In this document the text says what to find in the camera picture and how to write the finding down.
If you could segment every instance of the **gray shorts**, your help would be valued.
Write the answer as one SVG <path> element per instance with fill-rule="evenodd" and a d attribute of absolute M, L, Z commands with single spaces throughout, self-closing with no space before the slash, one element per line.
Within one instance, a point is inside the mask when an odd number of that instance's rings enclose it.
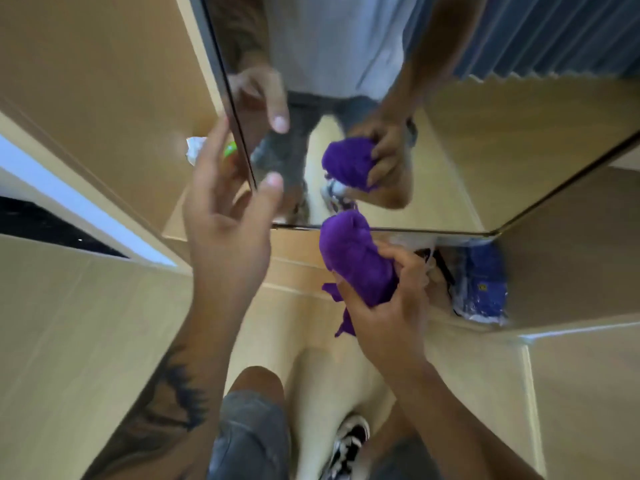
<path fill-rule="evenodd" d="M 289 92 L 289 118 L 291 126 L 285 134 L 269 131 L 251 154 L 256 181 L 260 182 L 270 171 L 277 171 L 284 179 L 285 190 L 302 185 L 307 162 L 309 136 L 325 115 L 332 115 L 342 132 L 364 121 L 377 109 L 379 103 L 366 96 L 349 99 L 328 98 L 313 94 Z M 407 122 L 407 144 L 415 145 L 417 129 Z"/>
<path fill-rule="evenodd" d="M 288 480 L 289 425 L 281 407 L 254 391 L 229 393 L 220 409 L 207 480 Z M 440 480 L 418 436 L 396 444 L 371 480 Z"/>

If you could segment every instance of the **forearm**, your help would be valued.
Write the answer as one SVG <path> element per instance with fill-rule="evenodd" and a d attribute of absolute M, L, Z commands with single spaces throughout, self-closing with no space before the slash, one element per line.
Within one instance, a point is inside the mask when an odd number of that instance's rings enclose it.
<path fill-rule="evenodd" d="M 269 28 L 262 0 L 210 0 L 218 44 L 228 67 L 240 72 L 269 58 Z"/>
<path fill-rule="evenodd" d="M 241 319 L 194 299 L 169 351 L 84 480 L 205 477 Z"/>
<path fill-rule="evenodd" d="M 437 0 L 427 30 L 382 101 L 388 117 L 404 120 L 450 78 L 471 39 L 486 0 Z"/>
<path fill-rule="evenodd" d="M 425 362 L 391 384 L 445 478 L 542 480 L 453 395 L 432 365 Z"/>

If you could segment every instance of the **white shirt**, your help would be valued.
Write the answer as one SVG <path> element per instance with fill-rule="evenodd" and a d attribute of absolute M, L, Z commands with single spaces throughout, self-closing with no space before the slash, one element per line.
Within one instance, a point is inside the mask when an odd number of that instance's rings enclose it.
<path fill-rule="evenodd" d="M 417 0 L 264 0 L 271 62 L 290 91 L 381 100 Z"/>

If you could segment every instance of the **purple cloth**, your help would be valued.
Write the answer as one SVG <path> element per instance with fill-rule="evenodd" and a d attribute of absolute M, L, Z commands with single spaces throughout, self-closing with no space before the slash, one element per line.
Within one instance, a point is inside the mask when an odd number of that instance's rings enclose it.
<path fill-rule="evenodd" d="M 343 277 L 368 306 L 388 302 L 396 291 L 398 277 L 393 261 L 378 254 L 369 224 L 357 210 L 346 210 L 324 221 L 320 254 L 327 269 Z M 325 283 L 322 289 L 334 301 L 343 301 L 335 283 Z M 335 336 L 343 331 L 356 334 L 347 309 Z"/>
<path fill-rule="evenodd" d="M 327 146 L 322 157 L 322 168 L 338 182 L 369 192 L 375 187 L 367 186 L 367 176 L 376 164 L 371 152 L 376 147 L 369 138 L 346 138 Z"/>

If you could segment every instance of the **reflected hand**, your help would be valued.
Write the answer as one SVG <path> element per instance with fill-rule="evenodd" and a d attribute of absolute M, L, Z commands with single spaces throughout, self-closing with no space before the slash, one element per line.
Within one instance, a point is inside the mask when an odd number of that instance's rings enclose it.
<path fill-rule="evenodd" d="M 349 136 L 364 136 L 376 144 L 371 157 L 377 163 L 369 172 L 367 186 L 396 183 L 402 173 L 406 151 L 405 123 L 389 120 L 376 113 L 352 128 Z"/>
<path fill-rule="evenodd" d="M 270 229 L 282 199 L 282 177 L 270 173 L 258 191 L 234 200 L 245 182 L 236 160 L 223 158 L 229 134 L 221 118 L 202 147 L 183 206 L 194 278 L 194 303 L 238 317 L 269 266 Z"/>
<path fill-rule="evenodd" d="M 289 131 L 287 91 L 280 73 L 260 53 L 247 54 L 242 71 L 229 76 L 231 94 L 240 112 L 264 112 L 276 133 Z"/>
<path fill-rule="evenodd" d="M 425 363 L 423 332 L 429 300 L 424 261 L 411 251 L 380 244 L 380 256 L 394 259 L 399 275 L 388 303 L 369 308 L 346 281 L 337 276 L 338 290 L 351 315 L 362 352 L 385 378 L 417 370 Z"/>

